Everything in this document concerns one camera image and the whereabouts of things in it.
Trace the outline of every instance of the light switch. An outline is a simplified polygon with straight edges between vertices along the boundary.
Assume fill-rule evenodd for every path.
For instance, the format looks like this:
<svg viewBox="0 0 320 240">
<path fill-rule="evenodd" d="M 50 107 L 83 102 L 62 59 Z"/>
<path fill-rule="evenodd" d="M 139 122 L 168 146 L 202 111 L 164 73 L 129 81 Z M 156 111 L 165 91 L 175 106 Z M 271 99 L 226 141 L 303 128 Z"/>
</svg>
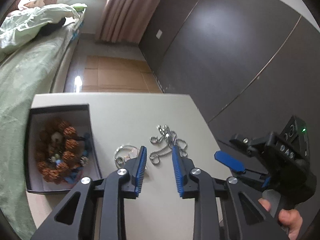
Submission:
<svg viewBox="0 0 320 240">
<path fill-rule="evenodd" d="M 156 34 L 156 37 L 159 39 L 159 38 L 161 37 L 161 35 L 162 35 L 162 31 L 159 30 L 159 31 L 157 32 L 157 34 Z"/>
</svg>

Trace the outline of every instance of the key ring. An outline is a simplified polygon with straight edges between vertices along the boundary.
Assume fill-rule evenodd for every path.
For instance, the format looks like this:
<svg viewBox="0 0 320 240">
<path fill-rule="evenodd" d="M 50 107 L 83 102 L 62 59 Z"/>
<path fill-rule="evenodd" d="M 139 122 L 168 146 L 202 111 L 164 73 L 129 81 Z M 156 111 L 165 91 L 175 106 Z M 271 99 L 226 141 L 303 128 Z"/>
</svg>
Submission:
<svg viewBox="0 0 320 240">
<path fill-rule="evenodd" d="M 124 149 L 127 148 L 132 148 L 131 151 L 128 153 L 128 155 L 122 157 L 122 156 L 118 156 L 118 153 Z M 115 164 L 117 166 L 118 169 L 121 169 L 124 167 L 124 164 L 127 160 L 132 159 L 137 157 L 139 150 L 137 149 L 137 147 L 133 146 L 133 145 L 121 145 L 120 147 L 118 147 L 114 153 L 114 159 L 115 159 Z"/>
</svg>

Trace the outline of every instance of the table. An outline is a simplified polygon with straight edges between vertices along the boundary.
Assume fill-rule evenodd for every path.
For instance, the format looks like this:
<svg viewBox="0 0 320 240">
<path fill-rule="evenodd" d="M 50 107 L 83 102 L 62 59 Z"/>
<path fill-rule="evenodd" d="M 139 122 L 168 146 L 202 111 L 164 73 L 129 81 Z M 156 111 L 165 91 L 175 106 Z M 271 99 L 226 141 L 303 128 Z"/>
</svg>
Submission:
<svg viewBox="0 0 320 240">
<path fill-rule="evenodd" d="M 148 152 L 159 149 L 150 136 L 159 135 L 156 127 L 167 124 L 188 143 L 188 157 L 196 167 L 212 177 L 226 179 L 230 170 L 218 163 L 213 154 L 217 142 L 188 95 L 147 93 L 53 93 L 35 95 L 32 108 L 85 104 L 90 117 L 95 149 L 102 175 L 116 170 L 114 151 L 124 144 Z M 37 227 L 62 199 L 60 195 L 28 193 L 30 210 Z M 220 203 L 217 202 L 222 219 Z M 125 223 L 130 240 L 192 239 L 194 200 L 181 199 L 177 192 L 172 160 L 161 158 L 158 166 L 147 160 L 142 192 L 136 200 L 125 199 Z"/>
</svg>

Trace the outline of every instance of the green bedsheet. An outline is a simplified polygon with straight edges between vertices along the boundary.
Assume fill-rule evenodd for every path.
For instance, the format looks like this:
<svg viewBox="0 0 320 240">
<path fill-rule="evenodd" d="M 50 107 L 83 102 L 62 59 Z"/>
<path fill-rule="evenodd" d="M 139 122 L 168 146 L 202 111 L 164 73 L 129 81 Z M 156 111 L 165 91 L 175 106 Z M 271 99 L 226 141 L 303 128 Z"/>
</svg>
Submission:
<svg viewBox="0 0 320 240">
<path fill-rule="evenodd" d="M 82 19 L 83 14 L 80 18 L 79 15 L 75 19 L 67 18 L 61 29 L 23 45 L 0 66 L 0 208 L 23 240 L 30 239 L 36 229 L 23 173 L 29 108 L 35 94 L 50 91 L 66 48 Z"/>
</svg>

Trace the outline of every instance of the metal chain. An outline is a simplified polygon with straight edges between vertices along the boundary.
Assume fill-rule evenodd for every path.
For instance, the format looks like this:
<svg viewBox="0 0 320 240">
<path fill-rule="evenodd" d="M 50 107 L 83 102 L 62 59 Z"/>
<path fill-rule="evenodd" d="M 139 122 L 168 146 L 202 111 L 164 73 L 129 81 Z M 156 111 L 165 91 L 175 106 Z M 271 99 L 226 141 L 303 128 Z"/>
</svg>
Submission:
<svg viewBox="0 0 320 240">
<path fill-rule="evenodd" d="M 158 125 L 157 129 L 160 132 L 161 136 L 160 137 L 151 136 L 150 142 L 155 145 L 155 144 L 160 144 L 162 143 L 163 140 L 165 140 L 166 145 L 156 151 L 152 151 L 149 153 L 149 159 L 153 165 L 157 165 L 160 163 L 160 157 L 163 157 L 172 153 L 173 146 L 178 146 L 180 150 L 180 155 L 182 157 L 188 156 L 186 152 L 186 149 L 188 146 L 187 142 L 181 138 L 178 138 L 175 131 L 171 130 L 167 125 L 164 125 L 163 127 L 161 127 L 161 125 Z M 181 147 L 179 144 L 179 141 L 183 142 L 185 146 Z"/>
</svg>

